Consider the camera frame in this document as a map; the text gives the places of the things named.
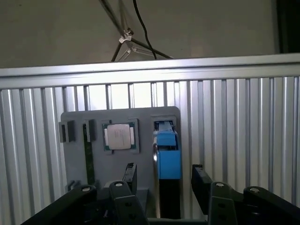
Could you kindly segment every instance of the white wall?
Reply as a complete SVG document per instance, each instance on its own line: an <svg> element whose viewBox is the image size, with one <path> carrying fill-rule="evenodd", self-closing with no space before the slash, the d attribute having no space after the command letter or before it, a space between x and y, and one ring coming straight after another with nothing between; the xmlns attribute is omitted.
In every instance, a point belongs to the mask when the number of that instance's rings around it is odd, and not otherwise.
<svg viewBox="0 0 300 225"><path fill-rule="evenodd" d="M132 1L123 1L144 41ZM175 58L275 53L273 2L137 0L153 47ZM110 61L118 38L97 0L0 1L0 68Z"/></svg>

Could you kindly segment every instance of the aluminum panel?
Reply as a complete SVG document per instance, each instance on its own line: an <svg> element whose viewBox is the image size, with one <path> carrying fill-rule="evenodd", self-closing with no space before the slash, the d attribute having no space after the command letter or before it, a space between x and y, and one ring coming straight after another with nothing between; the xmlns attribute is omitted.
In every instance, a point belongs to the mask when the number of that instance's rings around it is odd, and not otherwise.
<svg viewBox="0 0 300 225"><path fill-rule="evenodd" d="M258 186L269 189L269 141L270 141L270 81L259 79L259 157Z"/></svg>
<svg viewBox="0 0 300 225"><path fill-rule="evenodd" d="M199 163L239 191L260 185L300 205L299 71L297 54L0 69L1 224L65 193L58 122L81 110L180 109L186 218L203 218L190 188Z"/></svg>
<svg viewBox="0 0 300 225"><path fill-rule="evenodd" d="M236 91L235 80L226 82L226 119L227 119L227 181L234 189L237 188L237 154L236 154Z"/></svg>
<svg viewBox="0 0 300 225"><path fill-rule="evenodd" d="M237 191L246 186L246 80L236 81L236 168Z"/></svg>
<svg viewBox="0 0 300 225"><path fill-rule="evenodd" d="M292 200L293 169L293 118L294 118L294 78L283 80L283 140L282 140L282 189L281 196Z"/></svg>
<svg viewBox="0 0 300 225"><path fill-rule="evenodd" d="M250 185L258 186L259 170L259 87L258 79L250 80Z"/></svg>
<svg viewBox="0 0 300 225"><path fill-rule="evenodd" d="M10 225L13 222L13 209L10 202L9 173L7 171L7 157L4 148L5 131L3 115L2 91L0 91L0 223Z"/></svg>

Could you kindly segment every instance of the blue plastic part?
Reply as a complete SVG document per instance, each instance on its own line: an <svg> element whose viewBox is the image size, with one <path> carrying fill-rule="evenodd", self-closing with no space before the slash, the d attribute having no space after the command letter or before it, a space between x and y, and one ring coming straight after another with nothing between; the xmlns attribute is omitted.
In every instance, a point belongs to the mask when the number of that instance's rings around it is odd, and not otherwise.
<svg viewBox="0 0 300 225"><path fill-rule="evenodd" d="M158 151L158 178L166 180L180 180L181 158L179 150Z"/></svg>
<svg viewBox="0 0 300 225"><path fill-rule="evenodd" d="M177 133L169 121L158 123L158 131L154 133L158 147L157 170L158 178L179 180L181 178L181 155L176 143Z"/></svg>
<svg viewBox="0 0 300 225"><path fill-rule="evenodd" d="M175 133L170 130L158 131L157 145L158 146L176 146Z"/></svg>

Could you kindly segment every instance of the gray mounting board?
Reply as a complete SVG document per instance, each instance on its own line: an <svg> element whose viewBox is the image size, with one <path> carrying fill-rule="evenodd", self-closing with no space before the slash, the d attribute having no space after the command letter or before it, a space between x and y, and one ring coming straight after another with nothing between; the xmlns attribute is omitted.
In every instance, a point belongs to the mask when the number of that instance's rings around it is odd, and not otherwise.
<svg viewBox="0 0 300 225"><path fill-rule="evenodd" d="M154 168L153 168L153 131L155 121L172 120L180 133L180 111L177 107L155 107L115 109L81 112L64 112L61 115L60 141L63 142L67 183L72 181L87 183L85 161L85 144L83 125L87 125L88 140L91 141L95 180L98 188L103 188L112 180L123 178L128 163L137 164L137 196L143 208L146 202L141 190L146 191L146 199L154 201ZM137 149L105 150L104 124L122 124L134 121L137 123L135 138Z"/></svg>

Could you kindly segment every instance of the corrugated metal wall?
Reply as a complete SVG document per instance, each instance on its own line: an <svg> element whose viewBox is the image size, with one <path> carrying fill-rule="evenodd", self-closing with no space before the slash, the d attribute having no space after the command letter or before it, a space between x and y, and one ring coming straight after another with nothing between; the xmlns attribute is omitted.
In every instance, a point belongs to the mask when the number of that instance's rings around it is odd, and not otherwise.
<svg viewBox="0 0 300 225"><path fill-rule="evenodd" d="M2 89L0 224L20 224L64 194L58 122L83 110L180 108L187 218L200 217L190 188L199 163L238 191L258 185L300 206L299 94L297 76Z"/></svg>

